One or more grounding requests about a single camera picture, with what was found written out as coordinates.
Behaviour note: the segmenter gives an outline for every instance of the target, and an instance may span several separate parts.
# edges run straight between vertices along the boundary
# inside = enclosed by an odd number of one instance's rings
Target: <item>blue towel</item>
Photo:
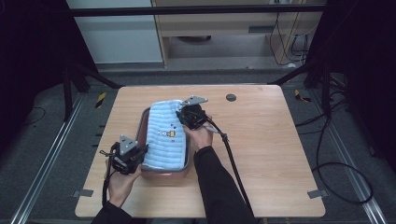
[[[148,153],[143,165],[154,169],[180,170],[186,160],[186,134],[177,118],[181,100],[151,105],[148,115]]]

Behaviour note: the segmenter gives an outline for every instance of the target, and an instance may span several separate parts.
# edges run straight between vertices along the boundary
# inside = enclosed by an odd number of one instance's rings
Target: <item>table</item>
[[[227,94],[236,100],[229,102]],[[119,90],[102,139],[94,156],[84,189],[91,197],[80,197],[79,217],[94,217],[101,209],[106,158],[124,134],[134,138],[144,109],[164,100],[205,97],[207,114],[227,133],[234,160],[256,217],[321,217],[320,198],[310,199],[317,189],[280,87],[273,85],[139,86]],[[213,147],[224,167],[233,170],[219,135]],[[191,164],[183,179],[136,179],[122,207],[133,217],[204,217],[205,210],[197,174]]]

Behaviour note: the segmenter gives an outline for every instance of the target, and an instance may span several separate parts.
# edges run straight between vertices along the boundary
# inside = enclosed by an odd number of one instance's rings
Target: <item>black sleeve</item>
[[[256,223],[213,147],[204,147],[196,152],[194,162],[209,224]]]
[[[132,223],[132,217],[121,208],[107,202],[93,219],[92,224]]]

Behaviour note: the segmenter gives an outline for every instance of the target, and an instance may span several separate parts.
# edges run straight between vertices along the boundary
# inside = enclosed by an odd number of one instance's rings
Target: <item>hand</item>
[[[110,168],[110,173],[113,174],[114,168]],[[110,183],[108,184],[108,194],[110,199],[108,200],[117,207],[122,207],[128,198],[132,190],[134,181],[142,174],[141,164],[137,166],[136,172],[130,175],[122,175],[119,172],[115,172],[110,177]]]
[[[205,126],[210,127],[208,122],[198,130],[190,130],[187,126],[183,125],[184,132],[192,139],[198,150],[203,147],[212,146],[213,143],[213,133],[208,131]]]

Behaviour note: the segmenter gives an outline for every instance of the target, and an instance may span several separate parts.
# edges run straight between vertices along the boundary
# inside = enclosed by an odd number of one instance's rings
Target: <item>person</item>
[[[201,127],[185,133],[199,148],[193,156],[198,183],[205,207],[208,224],[253,224],[256,219],[248,209],[233,178],[221,165],[212,147],[213,133]],[[132,175],[115,173],[108,186],[109,200],[92,221],[93,224],[134,223],[132,217],[121,209],[132,190],[134,181],[140,176],[141,167]]]

